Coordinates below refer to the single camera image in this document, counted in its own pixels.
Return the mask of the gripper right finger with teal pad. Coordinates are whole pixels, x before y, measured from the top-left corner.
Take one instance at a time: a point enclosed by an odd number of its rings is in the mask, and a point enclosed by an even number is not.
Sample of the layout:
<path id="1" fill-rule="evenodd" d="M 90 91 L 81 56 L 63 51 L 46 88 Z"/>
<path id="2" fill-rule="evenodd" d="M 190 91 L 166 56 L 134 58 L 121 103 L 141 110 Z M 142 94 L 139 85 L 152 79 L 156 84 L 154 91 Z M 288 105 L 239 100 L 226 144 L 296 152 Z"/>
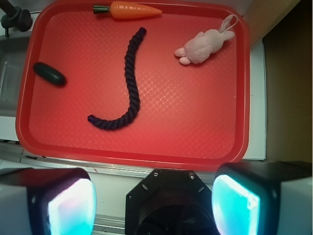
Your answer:
<path id="1" fill-rule="evenodd" d="M 311 235 L 313 166 L 225 163 L 213 182 L 212 210 L 222 235 Z"/>

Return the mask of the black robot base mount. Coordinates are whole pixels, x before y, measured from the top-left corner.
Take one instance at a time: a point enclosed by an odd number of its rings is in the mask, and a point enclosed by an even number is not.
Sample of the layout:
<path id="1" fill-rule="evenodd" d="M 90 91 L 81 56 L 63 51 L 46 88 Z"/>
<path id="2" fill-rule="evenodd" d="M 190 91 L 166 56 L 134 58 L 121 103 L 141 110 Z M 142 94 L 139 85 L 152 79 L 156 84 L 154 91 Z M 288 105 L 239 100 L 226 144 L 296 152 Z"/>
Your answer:
<path id="1" fill-rule="evenodd" d="M 212 191 L 193 171 L 155 169 L 126 195 L 127 235 L 217 235 Z"/>

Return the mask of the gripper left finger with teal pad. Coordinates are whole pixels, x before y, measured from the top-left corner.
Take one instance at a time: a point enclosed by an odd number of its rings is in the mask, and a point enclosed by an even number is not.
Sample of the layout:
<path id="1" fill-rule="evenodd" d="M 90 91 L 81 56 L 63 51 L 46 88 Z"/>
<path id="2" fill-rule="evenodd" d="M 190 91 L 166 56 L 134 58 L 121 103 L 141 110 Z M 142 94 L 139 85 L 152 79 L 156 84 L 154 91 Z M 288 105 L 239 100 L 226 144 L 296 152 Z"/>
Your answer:
<path id="1" fill-rule="evenodd" d="M 2 235 L 90 235 L 96 189 L 82 168 L 0 171 Z"/>

